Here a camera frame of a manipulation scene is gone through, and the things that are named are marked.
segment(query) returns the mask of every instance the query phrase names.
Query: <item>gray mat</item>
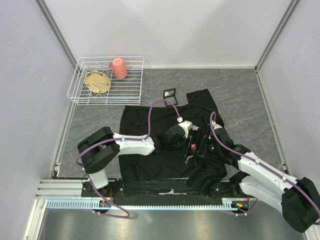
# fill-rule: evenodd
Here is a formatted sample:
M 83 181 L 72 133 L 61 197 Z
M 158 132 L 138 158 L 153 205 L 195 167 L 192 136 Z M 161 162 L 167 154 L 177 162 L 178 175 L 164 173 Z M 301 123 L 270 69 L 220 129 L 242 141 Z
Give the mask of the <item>gray mat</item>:
M 253 69 L 145 69 L 141 106 L 150 106 L 163 90 L 176 88 L 179 106 L 188 103 L 186 93 L 209 89 L 225 128 L 236 144 L 242 144 L 262 160 L 282 170 L 281 159 L 265 104 Z M 104 126 L 119 132 L 124 106 L 76 106 L 61 158 L 59 177 L 83 177 L 75 165 L 77 144 Z M 228 166 L 228 177 L 236 169 Z M 109 178 L 120 178 L 118 158 L 107 166 Z

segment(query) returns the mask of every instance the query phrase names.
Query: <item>white panel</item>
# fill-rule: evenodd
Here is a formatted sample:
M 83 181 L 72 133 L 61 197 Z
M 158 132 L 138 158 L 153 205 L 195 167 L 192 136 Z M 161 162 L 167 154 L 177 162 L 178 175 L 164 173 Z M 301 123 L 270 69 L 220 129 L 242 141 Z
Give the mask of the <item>white panel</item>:
M 22 239 L 69 106 L 71 66 L 33 0 L 0 8 L 0 233 Z
M 46 0 L 76 58 L 145 67 L 254 66 L 290 0 Z
M 303 0 L 261 69 L 291 174 L 320 191 L 320 2 Z

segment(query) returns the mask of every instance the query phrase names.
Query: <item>cable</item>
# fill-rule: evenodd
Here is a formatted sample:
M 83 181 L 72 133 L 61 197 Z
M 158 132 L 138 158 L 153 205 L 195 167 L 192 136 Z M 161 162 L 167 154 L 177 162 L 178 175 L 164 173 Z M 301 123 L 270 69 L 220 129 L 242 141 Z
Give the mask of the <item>cable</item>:
M 237 154 L 241 157 L 244 157 L 246 159 L 249 159 L 251 161 L 253 161 L 254 163 L 256 162 L 255 159 L 253 159 L 252 157 L 250 156 L 247 156 L 247 155 L 244 155 L 240 152 L 237 152 L 229 147 L 227 147 L 226 145 L 224 145 L 220 140 L 219 138 L 217 137 L 216 133 L 215 133 L 215 130 L 214 130 L 214 126 L 213 126 L 213 122 L 216 121 L 216 112 L 213 111 L 210 115 L 210 128 L 211 128 L 211 131 L 213 133 L 213 136 L 215 138 L 215 140 L 222 146 L 224 147 L 225 149 L 229 150 L 230 152 L 234 153 L 234 154 Z M 314 207 L 315 211 L 318 213 L 319 217 L 320 217 L 320 209 L 318 208 L 318 206 L 315 204 L 315 202 L 300 188 L 298 187 L 296 184 L 294 184 L 292 181 L 290 181 L 289 179 L 283 177 L 281 174 L 277 173 L 276 171 L 272 170 L 270 167 L 264 165 L 263 163 L 259 162 L 258 163 L 261 167 L 263 167 L 264 169 L 268 170 L 269 172 L 273 173 L 274 175 L 276 175 L 277 177 L 279 177 L 280 179 L 286 181 L 287 183 L 289 183 L 290 185 L 292 185 L 295 189 L 297 189 L 308 201 L 309 203 Z M 314 223 L 315 225 L 320 225 L 320 221 L 319 222 L 315 222 Z
M 113 214 L 109 214 L 109 213 L 102 213 L 102 212 L 98 212 L 98 211 L 95 211 L 93 210 L 93 212 L 95 214 L 98 214 L 98 215 L 104 215 L 104 216 L 109 216 L 109 217 L 114 217 L 114 218 L 118 218 L 118 219 L 128 219 L 130 218 L 130 212 L 128 212 L 128 210 L 125 210 L 123 207 L 113 203 L 112 201 L 109 201 L 108 199 L 106 199 L 103 195 L 101 195 L 101 193 L 97 190 L 96 186 L 94 185 L 94 183 L 92 182 L 92 180 L 90 179 L 89 180 L 91 185 L 92 185 L 92 188 L 94 190 L 94 192 L 100 197 L 102 198 L 103 200 L 105 200 L 108 204 L 124 211 L 126 213 L 126 216 L 120 216 L 120 215 L 113 215 Z
M 84 150 L 82 153 L 79 154 L 79 156 L 75 159 L 75 164 L 77 164 L 78 166 L 84 168 L 84 165 L 81 164 L 79 162 L 80 158 L 85 155 L 87 152 L 91 151 L 92 149 L 102 145 L 102 144 L 106 144 L 106 143 L 109 143 L 109 142 L 114 142 L 114 141 L 124 141 L 124 140 L 130 140 L 130 141 L 144 141 L 146 140 L 148 137 L 150 137 L 150 134 L 151 134 L 151 111 L 152 111 L 152 108 L 159 102 L 167 102 L 169 104 L 171 104 L 171 106 L 173 106 L 176 114 L 177 114 L 177 117 L 178 119 L 180 119 L 180 114 L 178 112 L 178 109 L 177 107 L 171 103 L 170 101 L 168 100 L 165 100 L 165 99 L 161 99 L 161 100 L 158 100 L 156 101 L 154 104 L 151 105 L 150 109 L 149 109 L 149 113 L 148 113 L 148 133 L 146 135 L 146 137 L 144 138 L 132 138 L 132 137 L 127 137 L 127 138 L 110 138 L 110 139 L 107 139 L 107 140 L 103 140 L 103 141 L 100 141 L 90 147 L 88 147 L 86 150 Z M 98 214 L 98 215 L 105 215 L 105 216 L 109 216 L 109 217 L 114 217 L 114 218 L 121 218 L 121 219 L 128 219 L 130 217 L 130 213 L 125 210 L 124 208 L 122 208 L 121 206 L 118 206 L 117 204 L 107 200 L 103 195 L 100 194 L 100 192 L 97 190 L 97 188 L 95 187 L 94 183 L 92 182 L 92 180 L 90 179 L 90 183 L 91 183 L 91 186 L 94 190 L 94 192 L 100 197 L 102 198 L 103 200 L 105 200 L 107 203 L 109 203 L 110 205 L 124 211 L 127 216 L 120 216 L 120 215 L 113 215 L 113 214 L 108 214 L 108 213 L 102 213 L 102 212 L 98 212 L 98 211 L 93 211 L 94 213 Z
M 147 139 L 148 137 L 150 137 L 150 134 L 151 134 L 151 110 L 152 108 L 159 102 L 167 102 L 169 104 L 171 104 L 171 106 L 174 108 L 175 112 L 176 112 L 176 115 L 178 116 L 178 119 L 180 118 L 180 114 L 178 112 L 178 109 L 177 107 L 171 103 L 170 101 L 168 100 L 165 100 L 165 99 L 160 99 L 158 101 L 156 101 L 154 104 L 151 105 L 151 107 L 149 108 L 149 113 L 148 113 L 148 134 L 145 136 L 144 139 Z

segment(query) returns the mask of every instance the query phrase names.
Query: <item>metal frame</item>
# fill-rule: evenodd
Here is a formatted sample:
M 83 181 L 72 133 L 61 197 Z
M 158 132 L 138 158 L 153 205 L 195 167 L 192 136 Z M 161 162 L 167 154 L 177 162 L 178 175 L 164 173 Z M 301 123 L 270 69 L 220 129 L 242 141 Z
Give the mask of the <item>metal frame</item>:
M 42 12 L 43 17 L 45 18 L 45 20 L 49 24 L 49 27 L 51 28 L 54 36 L 56 37 L 56 40 L 59 42 L 62 50 L 64 51 L 67 58 L 69 59 L 71 65 L 75 69 L 76 65 L 77 65 L 77 61 L 76 61 L 74 55 L 72 54 L 64 36 L 62 35 L 54 17 L 52 16 L 51 12 L 49 11 L 47 4 L 45 3 L 44 0 L 34 0 L 34 1 L 37 4 L 37 6 L 39 7 L 40 11 Z
M 255 69 L 259 70 L 261 66 L 264 64 L 266 58 L 268 57 L 270 51 L 272 50 L 273 46 L 275 45 L 277 39 L 279 38 L 281 32 L 283 31 L 284 27 L 286 26 L 289 18 L 291 17 L 292 13 L 296 9 L 298 3 L 300 0 L 291 0 L 289 3 L 289 6 L 286 8 L 284 15 L 282 16 L 278 26 L 276 27 L 274 33 L 271 36 L 271 39 L 269 40 L 268 44 L 266 45 L 259 61 L 257 62 Z
M 268 118 L 269 118 L 269 121 L 270 121 L 270 124 L 271 124 L 271 129 L 272 129 L 272 132 L 273 132 L 273 135 L 274 135 L 276 146 L 277 146 L 278 151 L 279 151 L 279 155 L 280 155 L 280 158 L 281 158 L 282 166 L 283 166 L 283 169 L 285 171 L 287 171 L 286 174 L 288 174 L 289 170 L 286 167 L 286 165 L 287 165 L 287 157 L 286 157 L 285 151 L 284 151 L 284 149 L 282 147 L 282 144 L 281 144 L 281 141 L 280 141 L 278 128 L 277 128 L 276 123 L 274 121 L 275 118 L 274 118 L 274 115 L 273 115 L 273 113 L 271 111 L 271 108 L 270 108 L 270 105 L 269 105 L 269 102 L 268 102 L 268 99 L 267 99 L 263 84 L 261 82 L 259 71 L 256 70 L 255 71 L 255 75 L 256 75 L 257 81 L 259 83 L 259 87 L 260 87 L 260 91 L 261 91 L 261 94 L 262 94 L 264 106 L 265 106 L 266 113 L 268 115 Z

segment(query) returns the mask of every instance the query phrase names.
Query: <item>black t-shirt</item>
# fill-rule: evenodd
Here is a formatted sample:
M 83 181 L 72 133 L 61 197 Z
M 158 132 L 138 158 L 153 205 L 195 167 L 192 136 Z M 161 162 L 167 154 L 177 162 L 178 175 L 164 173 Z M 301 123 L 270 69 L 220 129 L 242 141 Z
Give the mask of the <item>black t-shirt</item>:
M 186 94 L 188 104 L 177 109 L 184 121 L 192 122 L 190 144 L 196 144 L 195 154 L 186 159 L 186 144 L 182 142 L 170 149 L 161 149 L 148 156 L 129 154 L 119 156 L 121 176 L 125 182 L 140 179 L 158 180 L 187 178 L 187 184 L 199 192 L 218 183 L 226 174 L 225 163 L 215 154 L 209 152 L 210 114 L 216 112 L 216 122 L 224 126 L 218 108 L 208 91 L 199 90 Z M 122 135 L 140 136 L 148 132 L 148 112 L 146 106 L 125 106 L 120 122 Z M 176 125 L 177 114 L 173 107 L 154 107 L 151 112 L 151 133 L 166 131 Z

